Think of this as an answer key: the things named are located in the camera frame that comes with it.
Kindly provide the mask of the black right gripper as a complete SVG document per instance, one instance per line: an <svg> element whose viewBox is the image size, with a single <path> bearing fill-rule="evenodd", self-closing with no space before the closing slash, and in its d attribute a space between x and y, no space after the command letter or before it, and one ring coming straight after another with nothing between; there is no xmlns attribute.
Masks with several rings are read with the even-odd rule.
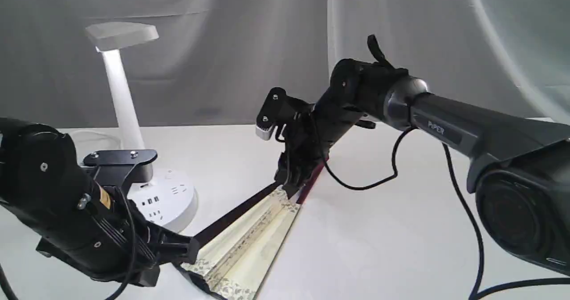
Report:
<svg viewBox="0 0 570 300"><path fill-rule="evenodd" d="M309 103L285 124L285 151L281 154L276 182L291 199L307 182L330 148L362 117L364 112L345 101L343 95L326 91L315 104Z"/></svg>

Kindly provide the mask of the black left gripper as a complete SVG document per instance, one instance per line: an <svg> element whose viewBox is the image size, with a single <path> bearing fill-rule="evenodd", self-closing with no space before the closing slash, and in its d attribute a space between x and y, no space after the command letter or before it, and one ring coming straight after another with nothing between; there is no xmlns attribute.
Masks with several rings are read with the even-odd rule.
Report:
<svg viewBox="0 0 570 300"><path fill-rule="evenodd" d="M120 193L37 193L36 250L99 282L155 287L161 265L195 264L198 239L144 219Z"/></svg>

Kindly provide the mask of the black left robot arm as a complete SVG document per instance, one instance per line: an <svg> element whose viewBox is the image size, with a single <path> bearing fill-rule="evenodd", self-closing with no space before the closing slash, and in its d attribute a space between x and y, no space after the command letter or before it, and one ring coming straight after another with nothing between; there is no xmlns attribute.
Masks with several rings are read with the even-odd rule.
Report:
<svg viewBox="0 0 570 300"><path fill-rule="evenodd" d="M69 134L1 118L1 205L41 236L36 250L100 282L155 286L159 267L197 260L198 240L147 219L127 193L155 150L102 150L77 162Z"/></svg>

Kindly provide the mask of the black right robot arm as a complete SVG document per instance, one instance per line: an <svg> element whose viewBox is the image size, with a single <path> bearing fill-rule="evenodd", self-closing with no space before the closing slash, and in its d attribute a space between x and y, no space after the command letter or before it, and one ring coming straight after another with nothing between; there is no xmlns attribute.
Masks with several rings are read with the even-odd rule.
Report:
<svg viewBox="0 0 570 300"><path fill-rule="evenodd" d="M276 180L300 188L353 126L373 116L399 131L418 129L469 161L466 190L489 236L523 261L569 275L569 126L525 119L431 93L395 68L367 38L374 62L342 59L315 104L273 88L257 134L285 144Z"/></svg>

